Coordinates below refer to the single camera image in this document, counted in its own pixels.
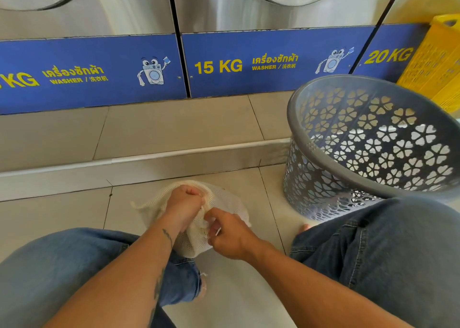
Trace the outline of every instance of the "bare foot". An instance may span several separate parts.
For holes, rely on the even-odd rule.
[[[310,224],[303,224],[297,234],[301,234],[302,232],[307,231],[309,228],[311,228]]]
[[[204,274],[201,274],[200,277],[201,277],[201,290],[200,290],[200,293],[198,294],[198,296],[193,299],[193,301],[199,301],[199,300],[202,300],[204,298],[204,296],[206,295],[206,288],[207,288],[207,284],[206,284],[206,280],[204,279]]]

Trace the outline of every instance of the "basket rim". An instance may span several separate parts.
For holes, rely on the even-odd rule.
[[[367,179],[357,173],[352,172],[348,168],[342,166],[340,163],[335,161],[333,158],[329,157],[327,154],[323,152],[317,146],[308,135],[304,133],[304,130],[301,126],[299,119],[297,118],[297,111],[296,111],[296,102],[299,98],[300,94],[303,92],[305,88],[310,86],[311,84],[323,80],[325,78],[353,78],[353,79],[366,79],[371,80],[377,83],[383,84],[391,84],[394,87],[398,87],[403,89],[405,92],[410,92],[415,94],[417,97],[420,98],[421,101],[424,101],[432,106],[439,108],[445,115],[447,120],[450,120],[452,125],[457,127],[458,132],[460,133],[460,123],[458,123],[453,117],[451,117],[446,111],[441,109],[437,104],[435,104],[430,99],[424,97],[423,95],[411,91],[410,89],[401,87],[393,82],[385,81],[379,78],[369,77],[369,76],[361,76],[361,75],[349,75],[349,74],[342,74],[342,75],[329,75],[323,76],[319,78],[315,78],[302,86],[300,86],[289,99],[288,107],[287,107],[287,116],[288,116],[288,123],[289,127],[292,132],[292,138],[294,139],[295,143],[299,147],[300,151],[303,155],[305,155],[309,160],[311,160],[319,167],[325,167],[324,169],[328,170],[331,174],[338,177],[340,180],[348,183],[352,188],[358,188],[362,191],[367,193],[371,193],[376,197],[380,198],[392,198],[392,197],[429,197],[431,199],[436,199],[439,201],[449,201],[455,197],[458,197],[460,194],[460,184],[457,186],[452,186],[447,191],[409,191],[402,188],[391,187],[388,185],[383,185],[378,182],[375,182],[371,179]]]

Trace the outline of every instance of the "cartoon washing machine mascot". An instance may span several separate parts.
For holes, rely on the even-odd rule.
[[[163,78],[163,70],[165,69],[166,65],[168,65],[171,61],[168,59],[168,57],[163,58],[163,67],[158,63],[157,59],[152,59],[151,62],[149,62],[146,58],[142,59],[142,69],[138,73],[138,79],[139,79],[139,84],[141,86],[145,86],[145,82],[141,78],[142,72],[145,73],[145,76],[147,77],[147,81],[149,81],[150,84],[165,84],[164,78]]]
[[[321,65],[326,62],[324,64],[324,69],[322,70],[323,72],[328,72],[328,73],[333,73],[335,71],[335,69],[337,68],[337,66],[339,65],[340,61],[345,58],[346,56],[350,55],[351,53],[353,53],[355,51],[355,47],[351,47],[350,50],[348,51],[347,54],[344,55],[345,53],[345,49],[341,49],[339,51],[337,51],[336,49],[334,49],[331,53],[331,55],[323,60],[322,62],[319,63],[318,65],[318,69],[316,69],[315,73],[318,74],[320,69],[321,69]]]

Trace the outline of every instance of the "washing machine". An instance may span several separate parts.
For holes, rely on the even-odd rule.
[[[348,73],[389,2],[174,0],[191,96],[291,90]]]
[[[431,19],[458,12],[460,0],[394,0],[353,74],[398,81]]]
[[[0,25],[0,114],[187,97],[169,0],[0,0]]]

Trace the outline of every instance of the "leg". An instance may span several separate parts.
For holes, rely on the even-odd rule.
[[[290,256],[415,327],[459,327],[460,214],[387,199],[299,234]]]
[[[39,238],[0,263],[0,326],[41,327],[92,276],[139,236],[75,228]],[[153,327],[174,327],[159,306],[191,301],[200,291],[195,263],[171,254]]]

